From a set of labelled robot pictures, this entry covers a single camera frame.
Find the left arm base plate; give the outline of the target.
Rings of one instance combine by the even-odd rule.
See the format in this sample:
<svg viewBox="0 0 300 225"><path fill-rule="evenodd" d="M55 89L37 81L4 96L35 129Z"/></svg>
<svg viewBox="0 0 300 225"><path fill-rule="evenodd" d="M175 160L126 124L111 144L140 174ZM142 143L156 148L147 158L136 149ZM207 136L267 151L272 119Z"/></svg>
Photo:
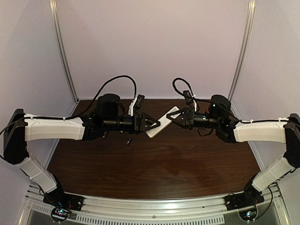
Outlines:
<svg viewBox="0 0 300 225"><path fill-rule="evenodd" d="M51 192L45 194L43 202L57 208L81 211L83 205L83 197L80 195Z"/></svg>

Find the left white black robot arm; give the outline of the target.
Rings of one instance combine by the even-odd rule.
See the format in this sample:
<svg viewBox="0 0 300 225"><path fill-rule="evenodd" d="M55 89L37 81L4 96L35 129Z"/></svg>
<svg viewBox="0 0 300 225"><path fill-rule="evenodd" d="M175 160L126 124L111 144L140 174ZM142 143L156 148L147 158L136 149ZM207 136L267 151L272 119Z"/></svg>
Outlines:
<svg viewBox="0 0 300 225"><path fill-rule="evenodd" d="M3 129L3 159L18 166L42 189L44 196L53 206L62 207L68 198L54 175L49 173L27 150L27 142L40 139L96 140L109 131L140 134L157 128L161 123L145 113L137 113L144 100L138 95L124 110L120 97L105 94L97 99L96 108L89 115L72 118L46 117L25 114L23 109L15 110L8 125Z"/></svg>

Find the white remote control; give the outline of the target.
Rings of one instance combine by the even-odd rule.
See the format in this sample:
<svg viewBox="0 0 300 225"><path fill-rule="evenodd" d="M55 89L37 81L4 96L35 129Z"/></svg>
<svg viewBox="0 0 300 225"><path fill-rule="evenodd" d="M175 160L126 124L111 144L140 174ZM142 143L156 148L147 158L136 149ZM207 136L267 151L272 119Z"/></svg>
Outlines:
<svg viewBox="0 0 300 225"><path fill-rule="evenodd" d="M177 106L174 106L171 108L168 112L166 112L158 121L160 122L160 126L156 128L152 128L148 131L146 131L146 134L149 138L154 138L156 135L158 135L161 131L163 131L167 126L169 126L172 123L171 119L167 118L167 114L174 113L178 111L179 108Z"/></svg>

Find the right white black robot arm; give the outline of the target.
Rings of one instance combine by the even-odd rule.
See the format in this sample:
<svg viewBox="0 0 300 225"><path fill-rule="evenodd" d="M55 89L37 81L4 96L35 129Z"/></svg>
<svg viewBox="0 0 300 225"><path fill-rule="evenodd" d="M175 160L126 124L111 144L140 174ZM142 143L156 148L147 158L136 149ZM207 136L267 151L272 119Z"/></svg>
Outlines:
<svg viewBox="0 0 300 225"><path fill-rule="evenodd" d="M248 141L278 142L286 151L268 168L253 176L244 187L242 201L253 204L261 192L300 166L300 117L292 113L275 120L230 119L231 102L222 95L213 95L207 112L196 112L191 107L167 114L167 118L184 129L212 129L226 143Z"/></svg>

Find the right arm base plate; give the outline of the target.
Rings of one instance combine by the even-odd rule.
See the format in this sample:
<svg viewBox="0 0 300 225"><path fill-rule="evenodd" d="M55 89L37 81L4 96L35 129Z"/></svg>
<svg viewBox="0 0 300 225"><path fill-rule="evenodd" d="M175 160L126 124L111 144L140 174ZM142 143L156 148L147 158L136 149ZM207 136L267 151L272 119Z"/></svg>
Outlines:
<svg viewBox="0 0 300 225"><path fill-rule="evenodd" d="M228 194L224 197L225 206L228 211L254 206L264 202L262 193L252 193L250 191L238 194Z"/></svg>

